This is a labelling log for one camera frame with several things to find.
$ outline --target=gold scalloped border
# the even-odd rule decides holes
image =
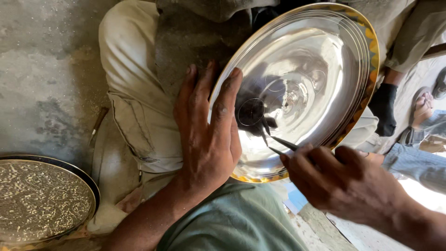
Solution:
[[[367,85],[366,85],[366,91],[364,92],[364,94],[362,96],[362,101],[360,102],[360,106],[356,109],[352,119],[347,124],[347,126],[345,126],[342,133],[337,137],[335,142],[332,143],[331,145],[329,145],[329,147],[331,149],[334,149],[345,138],[345,136],[351,131],[351,129],[356,125],[359,118],[363,114],[365,108],[367,107],[368,103],[370,102],[370,99],[372,98],[373,90],[375,89],[375,85],[376,85],[376,78],[378,77],[378,70],[380,68],[380,49],[378,46],[378,38],[376,36],[376,32],[373,29],[372,25],[370,24],[368,19],[363,14],[361,14],[357,10],[353,9],[352,7],[349,7],[349,6],[343,5],[343,4],[336,4],[336,3],[322,3],[322,4],[317,3],[317,4],[304,5],[304,6],[295,8],[293,10],[290,10],[289,12],[294,12],[296,10],[303,11],[303,10],[309,10],[309,9],[322,9],[322,8],[326,8],[326,7],[328,7],[332,11],[343,12],[343,13],[346,13],[350,17],[356,17],[357,18],[356,23],[362,27],[366,27],[363,35],[365,35],[365,37],[371,39],[368,47],[369,47],[369,52],[374,54],[370,59],[370,64],[373,68],[370,71],[369,78],[368,78]],[[236,180],[240,180],[240,181],[248,182],[248,183],[267,183],[267,182],[272,182],[272,181],[288,178],[289,174],[288,174],[288,172],[285,172],[280,175],[276,175],[276,176],[272,176],[272,177],[268,177],[268,178],[249,178],[249,177],[245,177],[245,176],[237,176],[235,173],[232,173],[231,177]]]

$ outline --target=dusty floor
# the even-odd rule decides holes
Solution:
[[[0,154],[88,170],[88,139],[109,106],[98,26],[119,0],[0,1]]]

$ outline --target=silver plate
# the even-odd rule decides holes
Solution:
[[[254,33],[227,64],[211,96],[212,109],[232,69],[242,70],[235,117],[243,153],[232,177],[247,182],[287,177],[267,144],[289,149],[265,127],[296,145],[335,146],[370,99],[378,68],[372,61],[379,58],[372,51],[375,44],[370,23],[340,4],[294,9]]]

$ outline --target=foot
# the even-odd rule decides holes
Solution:
[[[421,97],[417,98],[412,128],[420,129],[420,124],[432,116],[433,100],[434,96],[430,92],[425,92]]]
[[[359,154],[363,156],[366,160],[370,161],[373,166],[377,167],[380,167],[383,164],[385,158],[385,155],[372,152],[359,151]]]
[[[396,88],[393,84],[381,84],[368,104],[373,115],[379,119],[376,133],[381,137],[390,137],[395,132],[396,121],[393,117],[393,104],[396,98]]]
[[[438,74],[437,84],[432,95],[436,100],[441,100],[446,97],[446,67]]]

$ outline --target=right hand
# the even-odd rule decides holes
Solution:
[[[281,160],[315,208],[381,231],[412,201],[390,173],[345,146],[333,155],[324,146],[307,145]]]

